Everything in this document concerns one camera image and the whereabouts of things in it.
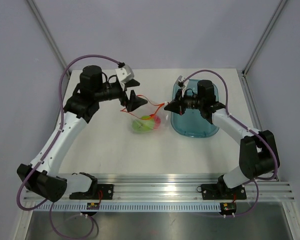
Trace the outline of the red fruit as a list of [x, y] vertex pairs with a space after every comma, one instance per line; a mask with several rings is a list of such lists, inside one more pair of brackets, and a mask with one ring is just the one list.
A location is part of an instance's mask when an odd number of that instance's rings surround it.
[[159, 116], [155, 115], [155, 116], [153, 117], [153, 120], [154, 120], [154, 126], [153, 126], [153, 129], [156, 130], [156, 129], [158, 129], [158, 128], [160, 127], [160, 125], [161, 125], [161, 118], [160, 118]]

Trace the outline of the clear orange zip top bag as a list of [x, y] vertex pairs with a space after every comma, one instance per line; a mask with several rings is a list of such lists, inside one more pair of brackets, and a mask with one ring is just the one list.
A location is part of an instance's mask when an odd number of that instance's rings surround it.
[[132, 111], [132, 112], [128, 112], [126, 110], [126, 108], [123, 108], [120, 110], [120, 112], [125, 113], [126, 115], [126, 119], [128, 121], [128, 127], [129, 130], [134, 133], [134, 134], [145, 134], [145, 133], [136, 133], [133, 131], [132, 129], [132, 122], [134, 120], [141, 120], [142, 116], [159, 116], [161, 119], [161, 125], [158, 129], [153, 129], [152, 131], [146, 132], [146, 133], [151, 133], [153, 131], [157, 131], [157, 130], [163, 130], [168, 126], [168, 120], [170, 117], [170, 113], [168, 111], [164, 110], [164, 107], [168, 104], [167, 101], [164, 101], [162, 103], [157, 103], [153, 100], [150, 100], [149, 98], [147, 98], [146, 96], [142, 95], [142, 94], [138, 94], [138, 97], [141, 97], [145, 100], [147, 100], [147, 104], [142, 105], [141, 107], [137, 108], [136, 110]]

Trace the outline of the ribbed green fruit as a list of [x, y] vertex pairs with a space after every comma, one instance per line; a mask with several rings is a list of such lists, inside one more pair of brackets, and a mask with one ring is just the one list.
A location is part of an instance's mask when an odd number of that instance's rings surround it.
[[144, 115], [140, 118], [142, 121], [153, 121], [154, 117], [150, 115]]

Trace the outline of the smooth green apple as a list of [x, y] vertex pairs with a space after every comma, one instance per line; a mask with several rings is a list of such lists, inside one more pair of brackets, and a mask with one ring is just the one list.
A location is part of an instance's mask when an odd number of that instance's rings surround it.
[[153, 130], [154, 122], [152, 120], [134, 120], [131, 127], [135, 133], [147, 133]]

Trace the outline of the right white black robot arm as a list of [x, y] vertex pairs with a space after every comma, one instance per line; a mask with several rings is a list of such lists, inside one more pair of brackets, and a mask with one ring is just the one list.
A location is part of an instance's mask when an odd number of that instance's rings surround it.
[[277, 174], [280, 160], [271, 131], [249, 128], [233, 117], [226, 105], [217, 100], [215, 86], [210, 80], [198, 81], [197, 91], [191, 95], [187, 94], [186, 85], [181, 80], [175, 84], [177, 92], [165, 106], [166, 111], [182, 116], [187, 109], [199, 110], [203, 119], [222, 129], [239, 145], [238, 166], [218, 178], [212, 186], [213, 195], [230, 199], [242, 185], [269, 172], [274, 176]]

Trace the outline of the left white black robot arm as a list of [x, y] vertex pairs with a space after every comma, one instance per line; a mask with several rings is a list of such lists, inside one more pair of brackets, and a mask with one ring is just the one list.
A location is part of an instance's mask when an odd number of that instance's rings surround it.
[[128, 88], [140, 85], [128, 65], [120, 63], [114, 77], [115, 82], [109, 82], [97, 65], [83, 68], [79, 83], [62, 106], [60, 122], [49, 140], [35, 159], [18, 167], [17, 175], [23, 187], [53, 203], [65, 193], [69, 193], [72, 200], [98, 197], [96, 177], [80, 172], [66, 179], [59, 176], [59, 170], [73, 142], [99, 110], [101, 102], [118, 99], [128, 112], [147, 104], [147, 100], [138, 97], [134, 90], [126, 94]]

